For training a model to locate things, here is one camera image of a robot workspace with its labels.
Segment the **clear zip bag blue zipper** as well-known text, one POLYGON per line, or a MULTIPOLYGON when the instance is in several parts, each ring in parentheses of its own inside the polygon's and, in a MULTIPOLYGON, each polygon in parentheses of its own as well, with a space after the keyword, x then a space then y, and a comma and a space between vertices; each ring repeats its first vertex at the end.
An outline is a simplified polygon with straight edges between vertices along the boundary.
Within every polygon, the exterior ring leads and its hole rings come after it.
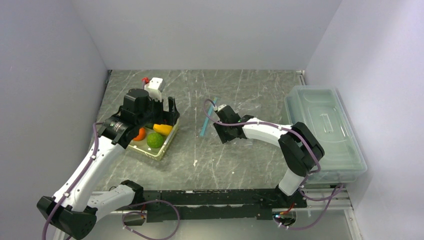
MULTIPOLYGON (((232 107, 232 109, 239 114, 241 117, 244 115, 253 115, 258 116, 261 110, 262 105, 260 103, 254 103, 251 101, 239 101, 230 99, 230 97, 215 96, 210 98, 213 104, 217 107, 221 105, 227 105, 232 107)), ((201 128, 199 132, 200 137, 206 138, 217 138, 218 134, 213 126, 213 121, 208 118, 210 116, 214 121, 219 121, 218 115, 214 112, 214 106, 209 100, 202 100, 200 106, 200 113, 204 118, 201 121, 201 128)))

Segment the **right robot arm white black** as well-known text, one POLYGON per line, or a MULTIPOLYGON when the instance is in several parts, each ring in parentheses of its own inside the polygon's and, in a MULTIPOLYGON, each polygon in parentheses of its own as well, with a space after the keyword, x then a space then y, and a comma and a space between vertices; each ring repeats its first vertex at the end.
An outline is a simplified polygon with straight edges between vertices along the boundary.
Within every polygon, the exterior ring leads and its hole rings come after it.
POLYGON ((280 207, 289 207, 307 176, 321 169, 319 161, 325 150, 303 122, 281 125, 252 115, 240 116, 226 104, 214 106, 213 111, 219 118, 213 126, 223 144, 234 139, 253 139, 281 149, 287 170, 276 187, 275 200, 280 207))

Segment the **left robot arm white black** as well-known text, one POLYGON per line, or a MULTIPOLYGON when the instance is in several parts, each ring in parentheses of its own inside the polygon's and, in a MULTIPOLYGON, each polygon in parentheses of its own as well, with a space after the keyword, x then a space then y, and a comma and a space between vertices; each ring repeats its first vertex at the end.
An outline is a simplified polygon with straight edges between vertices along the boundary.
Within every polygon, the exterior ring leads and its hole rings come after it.
POLYGON ((94 188, 113 160, 122 153, 147 124, 174 126, 180 113, 174 97, 168 97, 168 110, 160 90, 133 88, 123 98, 118 111, 92 125, 94 141, 80 165, 53 196, 42 196, 37 209, 45 218, 41 238, 47 238, 50 225, 70 238, 82 240, 98 220, 121 207, 139 209, 145 200, 144 188, 125 180, 112 191, 92 197, 94 188))

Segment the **yellow bell pepper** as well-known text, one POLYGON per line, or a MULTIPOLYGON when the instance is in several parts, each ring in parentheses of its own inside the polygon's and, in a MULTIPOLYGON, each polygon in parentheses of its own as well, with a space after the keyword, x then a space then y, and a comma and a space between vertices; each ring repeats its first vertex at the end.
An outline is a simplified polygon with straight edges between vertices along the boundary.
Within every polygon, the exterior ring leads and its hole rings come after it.
POLYGON ((154 124, 152 129, 158 134, 168 136, 172 132, 173 126, 167 124, 154 124))

